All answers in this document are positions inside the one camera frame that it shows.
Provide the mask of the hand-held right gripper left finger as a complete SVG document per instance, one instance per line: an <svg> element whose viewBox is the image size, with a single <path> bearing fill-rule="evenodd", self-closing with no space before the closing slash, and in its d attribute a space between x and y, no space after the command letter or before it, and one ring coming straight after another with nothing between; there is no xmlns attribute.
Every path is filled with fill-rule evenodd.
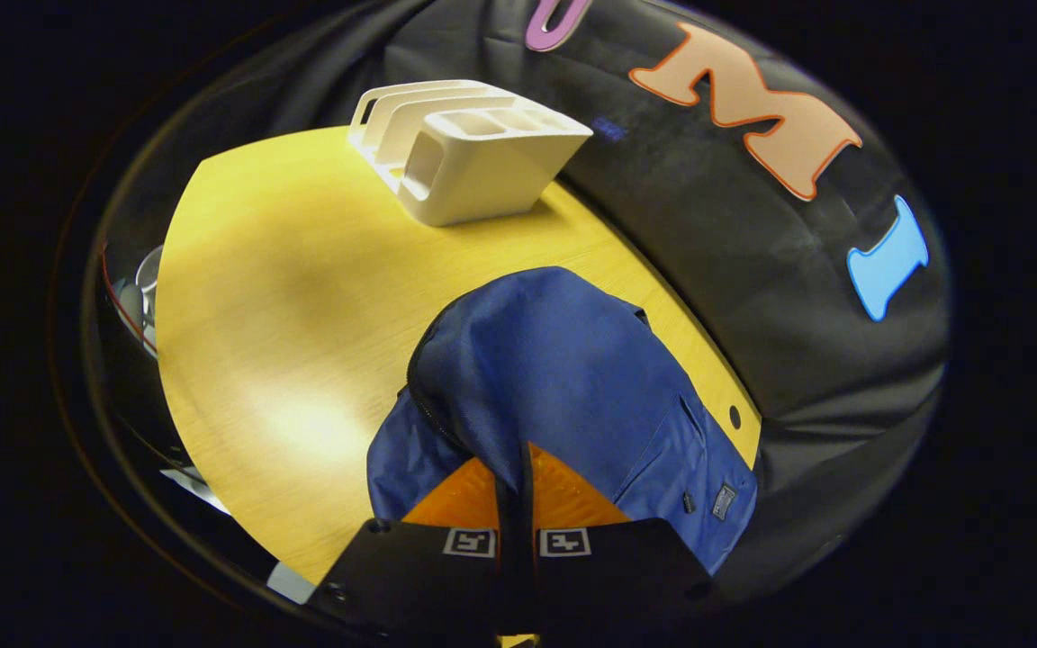
<svg viewBox="0 0 1037 648"><path fill-rule="evenodd" d="M474 458L402 519L363 522L311 607L375 648L501 648L495 475Z"/></svg>

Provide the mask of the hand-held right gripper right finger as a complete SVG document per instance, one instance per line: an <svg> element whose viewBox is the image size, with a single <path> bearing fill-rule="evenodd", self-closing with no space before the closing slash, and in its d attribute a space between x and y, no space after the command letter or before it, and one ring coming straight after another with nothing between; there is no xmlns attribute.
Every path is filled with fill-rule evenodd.
<svg viewBox="0 0 1037 648"><path fill-rule="evenodd" d="M686 635L717 585L668 522L630 520L564 460L527 443L537 635Z"/></svg>

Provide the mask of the white bookshelf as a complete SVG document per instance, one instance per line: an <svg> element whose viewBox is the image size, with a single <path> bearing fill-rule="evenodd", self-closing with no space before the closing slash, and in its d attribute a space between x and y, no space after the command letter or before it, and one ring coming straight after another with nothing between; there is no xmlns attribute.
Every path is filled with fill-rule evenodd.
<svg viewBox="0 0 1037 648"><path fill-rule="evenodd" d="M348 142L419 224L531 212L592 128L476 79L372 87Z"/></svg>

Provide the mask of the blue schoolbag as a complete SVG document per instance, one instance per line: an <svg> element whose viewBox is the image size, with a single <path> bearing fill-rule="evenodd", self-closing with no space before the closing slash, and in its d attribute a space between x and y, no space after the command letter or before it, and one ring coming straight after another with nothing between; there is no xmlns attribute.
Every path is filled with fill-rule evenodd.
<svg viewBox="0 0 1037 648"><path fill-rule="evenodd" d="M584 527L667 522L714 573L757 480L643 309L558 266L445 307L366 458L380 519L496 527L495 488L532 495L546 551Z"/></svg>

